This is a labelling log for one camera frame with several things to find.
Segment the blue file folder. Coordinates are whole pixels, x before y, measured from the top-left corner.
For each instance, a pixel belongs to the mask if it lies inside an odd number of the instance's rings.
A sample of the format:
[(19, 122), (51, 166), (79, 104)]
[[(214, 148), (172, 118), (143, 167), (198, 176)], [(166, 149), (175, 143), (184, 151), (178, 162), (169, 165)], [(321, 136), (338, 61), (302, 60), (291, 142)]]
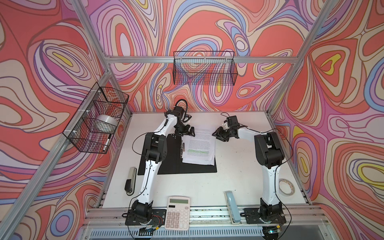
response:
[(181, 157), (181, 144), (181, 136), (175, 134), (169, 134), (167, 136), (167, 157), (162, 161), (158, 175), (205, 174), (217, 172), (216, 159), (214, 159), (213, 166), (183, 163)]

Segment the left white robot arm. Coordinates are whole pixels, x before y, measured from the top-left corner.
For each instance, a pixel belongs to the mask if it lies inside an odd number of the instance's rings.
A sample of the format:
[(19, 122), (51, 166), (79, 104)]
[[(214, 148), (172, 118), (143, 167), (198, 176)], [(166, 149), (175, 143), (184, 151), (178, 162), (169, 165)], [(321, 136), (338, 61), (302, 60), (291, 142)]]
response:
[(145, 219), (152, 217), (152, 186), (162, 162), (167, 157), (167, 136), (175, 133), (179, 136), (194, 137), (194, 127), (187, 124), (191, 117), (188, 114), (188, 107), (175, 105), (173, 109), (165, 112), (165, 118), (156, 130), (145, 133), (143, 150), (140, 153), (145, 160), (145, 173), (140, 193), (132, 204), (132, 212), (135, 216)]

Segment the stack of printed papers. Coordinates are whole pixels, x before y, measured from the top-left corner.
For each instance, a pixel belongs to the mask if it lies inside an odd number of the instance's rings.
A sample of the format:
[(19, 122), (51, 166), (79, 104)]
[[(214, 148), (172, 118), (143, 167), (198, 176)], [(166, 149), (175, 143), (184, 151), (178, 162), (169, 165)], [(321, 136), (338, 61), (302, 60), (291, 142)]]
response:
[(183, 136), (182, 162), (213, 166), (215, 164), (216, 138), (212, 128), (195, 128), (195, 136)]

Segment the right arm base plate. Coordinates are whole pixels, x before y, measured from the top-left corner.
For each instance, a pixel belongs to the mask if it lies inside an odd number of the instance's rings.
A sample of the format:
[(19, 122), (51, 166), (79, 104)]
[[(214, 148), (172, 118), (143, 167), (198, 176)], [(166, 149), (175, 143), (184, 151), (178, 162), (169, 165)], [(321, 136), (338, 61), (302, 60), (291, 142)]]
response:
[(246, 218), (247, 224), (284, 225), (287, 223), (282, 209), (270, 211), (265, 208), (245, 208), (241, 216)]

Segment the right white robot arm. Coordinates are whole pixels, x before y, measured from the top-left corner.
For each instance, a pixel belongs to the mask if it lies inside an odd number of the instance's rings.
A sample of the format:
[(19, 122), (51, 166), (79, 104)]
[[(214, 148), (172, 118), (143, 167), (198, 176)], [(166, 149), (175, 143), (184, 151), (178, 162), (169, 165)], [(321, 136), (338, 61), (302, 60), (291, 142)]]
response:
[(281, 210), (283, 203), (278, 195), (278, 176), (285, 153), (279, 135), (272, 130), (267, 132), (252, 130), (239, 123), (236, 116), (229, 116), (222, 126), (212, 133), (212, 136), (222, 142), (236, 138), (248, 140), (254, 144), (256, 159), (261, 165), (263, 173), (261, 207), (270, 212)]

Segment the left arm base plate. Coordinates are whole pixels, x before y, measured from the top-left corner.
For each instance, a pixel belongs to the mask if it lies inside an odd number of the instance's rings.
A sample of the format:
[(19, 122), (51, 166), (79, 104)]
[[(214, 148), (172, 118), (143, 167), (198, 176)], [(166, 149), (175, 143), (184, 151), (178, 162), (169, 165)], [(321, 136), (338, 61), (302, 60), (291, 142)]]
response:
[(127, 213), (123, 213), (122, 217), (125, 218), (125, 225), (127, 226), (139, 226), (139, 227), (159, 227), (162, 226), (166, 220), (166, 209), (154, 209), (149, 214), (151, 218), (136, 215), (132, 210)]

